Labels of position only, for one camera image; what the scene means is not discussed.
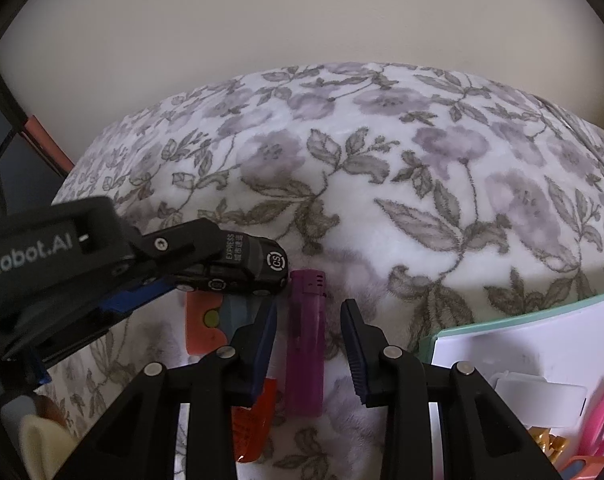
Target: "screw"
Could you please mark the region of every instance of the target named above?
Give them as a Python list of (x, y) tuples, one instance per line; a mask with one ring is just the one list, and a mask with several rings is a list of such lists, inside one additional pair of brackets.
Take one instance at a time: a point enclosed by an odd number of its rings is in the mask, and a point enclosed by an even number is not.
[(384, 349), (384, 355), (389, 359), (397, 359), (402, 356), (402, 349), (398, 346), (387, 346)]
[(235, 355), (235, 348), (232, 346), (221, 346), (215, 353), (222, 359), (230, 359)]
[(125, 272), (127, 272), (128, 269), (130, 269), (130, 267), (131, 266), (129, 264), (116, 265), (115, 267), (113, 267), (113, 270), (111, 270), (111, 275), (119, 276), (121, 274), (124, 274)]
[(162, 368), (160, 363), (149, 363), (144, 367), (144, 373), (149, 377), (154, 377), (162, 373)]
[(458, 362), (458, 364), (455, 365), (455, 368), (457, 368), (457, 371), (463, 375), (470, 375), (475, 371), (475, 367), (468, 361)]
[(166, 238), (156, 238), (153, 245), (158, 251), (165, 251), (169, 248), (169, 242), (166, 241)]

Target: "pink scissors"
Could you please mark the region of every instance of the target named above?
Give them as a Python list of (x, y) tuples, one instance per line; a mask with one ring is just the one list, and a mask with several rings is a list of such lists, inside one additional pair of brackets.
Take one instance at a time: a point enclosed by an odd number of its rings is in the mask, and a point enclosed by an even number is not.
[(578, 455), (604, 455), (604, 396), (586, 420), (579, 441)]

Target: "white plush cloth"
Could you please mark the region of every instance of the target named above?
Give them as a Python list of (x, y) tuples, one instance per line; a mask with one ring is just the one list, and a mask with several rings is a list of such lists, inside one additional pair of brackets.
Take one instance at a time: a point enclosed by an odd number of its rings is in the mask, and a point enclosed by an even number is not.
[[(291, 268), (327, 273), (325, 414), (278, 413), (240, 478), (379, 476), (384, 411), (355, 397), (345, 298), (412, 349), (445, 327), (604, 292), (604, 131), (463, 73), (325, 64), (183, 92), (106, 128), (57, 200), (93, 194), (144, 233), (210, 218), (277, 239)], [(53, 368), (47, 392), (78, 435), (147, 362), (189, 361), (183, 316), (169, 294)]]

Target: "cream-colored object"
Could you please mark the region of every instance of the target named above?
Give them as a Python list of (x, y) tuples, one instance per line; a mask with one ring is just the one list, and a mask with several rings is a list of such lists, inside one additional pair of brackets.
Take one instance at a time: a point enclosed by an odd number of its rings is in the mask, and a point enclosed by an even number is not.
[(372, 60), (487, 76), (604, 128), (604, 25), (584, 0), (29, 0), (0, 42), (9, 87), (74, 161), (177, 92)]
[(20, 450), (31, 480), (51, 480), (76, 445), (73, 435), (52, 420), (26, 415), (20, 423)]

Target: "orange strip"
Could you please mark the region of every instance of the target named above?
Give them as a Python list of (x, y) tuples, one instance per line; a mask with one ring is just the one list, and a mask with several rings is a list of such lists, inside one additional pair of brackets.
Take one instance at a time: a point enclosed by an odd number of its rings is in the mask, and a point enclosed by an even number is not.
[(29, 133), (29, 135), (37, 142), (42, 150), (50, 156), (51, 159), (60, 167), (62, 170), (69, 173), (74, 164), (71, 162), (71, 159), (66, 156), (60, 147), (55, 143), (53, 139), (51, 139), (50, 135), (48, 135), (47, 131), (40, 124), (35, 116), (29, 117), (24, 125), (24, 129)]

